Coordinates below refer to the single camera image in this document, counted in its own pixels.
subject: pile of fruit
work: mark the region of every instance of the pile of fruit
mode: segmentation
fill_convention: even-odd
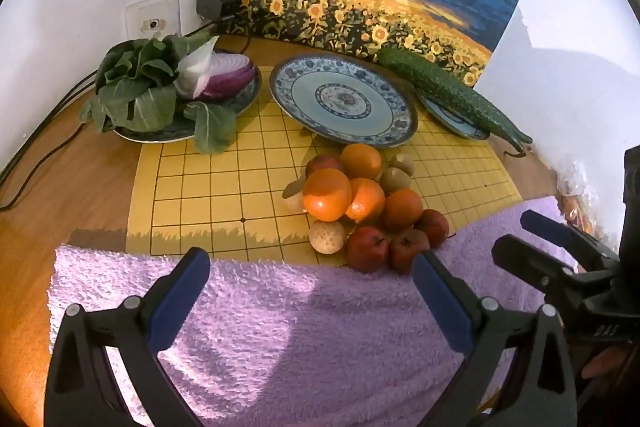
[[[422,198],[409,188],[414,172],[409,156],[394,156],[381,171],[376,149],[351,144],[340,157],[310,160],[305,176],[285,188],[282,197],[290,208],[317,219],[309,242],[318,253],[344,248],[353,269],[372,273],[389,265],[406,274],[417,253],[444,243],[449,224],[436,210],[425,210]]]

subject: fuzzy fabric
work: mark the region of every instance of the fuzzy fabric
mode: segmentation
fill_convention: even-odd
[[[575,263],[521,229],[529,208],[562,221],[554,198],[527,201],[459,231],[438,256],[478,296],[533,311],[542,296],[494,266],[495,239],[515,233]],[[176,263],[74,247],[56,253],[52,342],[70,303],[116,307]],[[110,357],[134,418],[150,425],[117,351]],[[177,340],[159,358],[204,425],[224,427],[414,427],[462,360],[407,277],[229,261],[212,262]]]

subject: ceramic plate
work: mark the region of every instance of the ceramic plate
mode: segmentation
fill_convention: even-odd
[[[424,107],[427,108],[431,116],[451,132],[470,140],[486,140],[489,138],[487,131],[478,129],[478,127],[472,123],[441,108],[438,104],[431,102],[421,89],[417,89],[417,92],[418,98],[420,98],[420,101],[424,104]]]
[[[288,60],[273,69],[270,87],[291,118],[338,142],[392,147],[417,127],[412,104],[391,81],[345,58]]]
[[[262,85],[262,75],[259,68],[256,67],[255,71],[255,78],[242,91],[231,98],[220,100],[218,103],[233,109],[237,115],[247,110],[258,98],[260,86]],[[127,140],[138,143],[170,143],[193,138],[195,125],[196,123],[193,120],[188,120],[182,115],[176,115],[174,121],[160,131],[135,132],[124,127],[117,127],[113,132]]]

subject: apple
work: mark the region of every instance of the apple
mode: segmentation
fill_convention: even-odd
[[[391,267],[398,273],[407,274],[411,272],[414,257],[429,249],[429,238],[424,232],[406,229],[399,233],[389,245]]]
[[[428,208],[415,223],[417,230],[422,230],[429,238],[431,248],[439,248],[449,236],[449,222],[437,210]]]
[[[363,273],[372,273],[386,264],[389,242],[375,227],[361,227],[347,239],[345,252],[349,266]]]
[[[342,171],[342,164],[337,156],[319,155],[311,158],[305,167],[305,178],[309,178],[311,174],[320,169],[338,169]]]

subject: outlet cover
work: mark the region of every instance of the outlet cover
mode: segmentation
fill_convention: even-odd
[[[196,0],[180,0],[180,32],[182,35],[196,31],[207,22],[196,13]]]
[[[163,39],[180,32],[178,0],[140,1],[127,6],[124,14],[130,40]]]

